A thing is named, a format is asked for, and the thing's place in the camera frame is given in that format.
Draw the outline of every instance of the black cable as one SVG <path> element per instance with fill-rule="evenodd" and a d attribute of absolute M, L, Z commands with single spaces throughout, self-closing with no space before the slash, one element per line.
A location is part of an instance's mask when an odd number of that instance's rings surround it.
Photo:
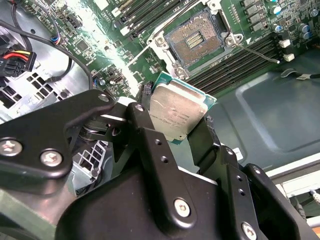
<path fill-rule="evenodd" d="M 15 27 L 19 30 L 22 30 L 19 22 L 18 22 L 18 18 L 17 18 L 17 4 L 13 3 L 12 4 L 12 7 L 11 7 L 11 16 L 12 16 L 12 20 L 13 20 L 13 23 L 15 25 Z M 28 52 L 32 52 L 33 51 L 33 48 L 32 48 L 32 45 L 31 45 L 31 42 L 29 40 L 29 38 L 27 38 L 26 36 L 24 35 L 20 35 L 23 42 L 24 42 L 24 45 L 25 45 L 25 49 L 28 51 Z"/>
<path fill-rule="evenodd" d="M 51 23 L 54 26 L 54 31 L 56 33 L 56 36 L 54 36 L 54 37 L 60 37 L 59 28 L 58 28 L 55 20 L 52 18 L 51 14 L 48 12 L 48 10 L 44 6 L 42 6 L 41 4 L 37 3 L 36 1 L 27 0 L 26 2 L 30 2 L 34 5 L 36 5 L 37 7 L 39 7 L 42 11 L 44 11 L 44 13 L 47 15 L 47 17 L 50 19 Z"/>
<path fill-rule="evenodd" d="M 65 55 L 67 55 L 69 58 L 71 58 L 73 61 L 75 61 L 82 68 L 82 70 L 85 72 L 85 74 L 88 77 L 89 89 L 93 88 L 93 77 L 91 75 L 91 71 L 88 69 L 88 67 L 84 63 L 82 63 L 78 58 L 73 56 L 70 52 L 68 52 L 63 47 L 54 45 L 51 41 L 49 41 L 49 40 L 47 40 L 47 39 L 45 39 L 43 37 L 36 36 L 36 35 L 33 35 L 31 33 L 26 32 L 26 31 L 20 30 L 20 29 L 18 29 L 16 27 L 12 26 L 11 24 L 3 21 L 3 20 L 0 20 L 0 26 L 3 27 L 3 28 L 8 29 L 10 31 L 13 31 L 13 32 L 15 32 L 17 34 L 24 35 L 24 36 L 26 36 L 26 37 L 28 37 L 30 39 L 34 39 L 34 40 L 39 41 L 39 42 L 41 42 L 43 44 L 49 45 L 49 46 L 59 50 L 60 52 L 64 53 Z"/>
<path fill-rule="evenodd" d="M 66 68 L 66 70 L 64 71 L 63 74 L 61 74 L 60 76 L 52 76 L 50 78 L 48 78 L 46 80 L 46 82 L 58 82 L 58 81 L 61 81 L 71 70 L 71 67 L 72 67 L 72 59 L 69 57 L 69 61 L 68 61 L 68 67 Z"/>

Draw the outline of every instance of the motherboard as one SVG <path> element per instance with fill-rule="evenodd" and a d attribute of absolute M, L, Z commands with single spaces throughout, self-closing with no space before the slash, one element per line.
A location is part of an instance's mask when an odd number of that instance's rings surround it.
<path fill-rule="evenodd" d="M 135 98 L 170 74 L 219 97 L 292 61 L 320 35 L 318 0 L 33 0 L 97 88 Z M 48 16 L 25 11 L 50 30 Z"/>

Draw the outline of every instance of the silver screw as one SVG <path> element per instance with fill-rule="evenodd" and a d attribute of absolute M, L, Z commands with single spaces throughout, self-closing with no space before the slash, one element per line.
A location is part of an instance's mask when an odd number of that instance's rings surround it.
<path fill-rule="evenodd" d="M 100 80 L 99 80 L 99 84 L 100 84 L 101 86 L 104 86 L 104 85 L 106 85 L 106 81 L 105 81 L 104 79 L 100 79 Z"/>
<path fill-rule="evenodd" d="M 56 167 L 62 163 L 62 156 L 57 151 L 45 151 L 40 156 L 41 162 L 48 167 Z"/>
<path fill-rule="evenodd" d="M 135 108 L 138 109 L 140 112 L 143 112 L 145 110 L 144 107 L 139 104 L 135 105 Z"/>
<path fill-rule="evenodd" d="M 159 38 L 156 40 L 156 42 L 157 42 L 158 44 L 163 44 L 163 43 L 165 42 L 165 40 L 164 40 L 162 37 L 159 37 Z"/>
<path fill-rule="evenodd" d="M 254 170 L 257 174 L 261 174 L 261 171 L 260 171 L 259 168 L 257 168 L 256 166 L 253 166 L 253 170 Z"/>
<path fill-rule="evenodd" d="M 227 38 L 227 39 L 226 39 L 226 44 L 227 44 L 227 45 L 231 45 L 231 44 L 233 44 L 233 42 L 234 42 L 234 41 L 232 40 L 232 38 Z"/>
<path fill-rule="evenodd" d="M 176 199 L 174 201 L 174 207 L 181 217 L 186 218 L 190 215 L 190 207 L 184 200 Z"/>
<path fill-rule="evenodd" d="M 109 98 L 104 94 L 100 94 L 98 98 L 104 102 L 109 102 Z"/>
<path fill-rule="evenodd" d="M 241 226 L 244 234 L 248 237 L 248 239 L 257 240 L 256 231 L 252 228 L 252 226 L 249 223 L 243 222 Z"/>
<path fill-rule="evenodd" d="M 4 140 L 0 142 L 0 154 L 13 157 L 18 155 L 22 151 L 22 145 L 15 140 Z"/>

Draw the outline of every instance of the red wire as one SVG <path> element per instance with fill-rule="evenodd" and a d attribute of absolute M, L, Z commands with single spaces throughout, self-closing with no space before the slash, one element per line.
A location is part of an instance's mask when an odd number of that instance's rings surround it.
<path fill-rule="evenodd" d="M 27 58 L 26 56 L 23 56 L 23 55 L 18 54 L 18 53 L 9 53 L 9 54 L 5 55 L 3 58 L 4 59 L 8 59 L 8 58 L 12 58 L 12 57 L 19 57 L 19 58 L 22 58 L 22 59 L 24 59 L 26 61 L 29 60 L 29 58 Z"/>

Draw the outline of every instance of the cpu socket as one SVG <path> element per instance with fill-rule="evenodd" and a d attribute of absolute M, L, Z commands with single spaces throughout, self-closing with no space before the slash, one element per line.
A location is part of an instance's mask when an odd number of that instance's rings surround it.
<path fill-rule="evenodd" d="M 243 40 L 242 34 L 232 32 L 220 2 L 199 0 L 186 11 L 190 17 L 182 15 L 166 26 L 172 16 L 153 31 L 150 47 L 173 77 L 184 80 L 195 75 L 230 54 L 232 46 Z"/>

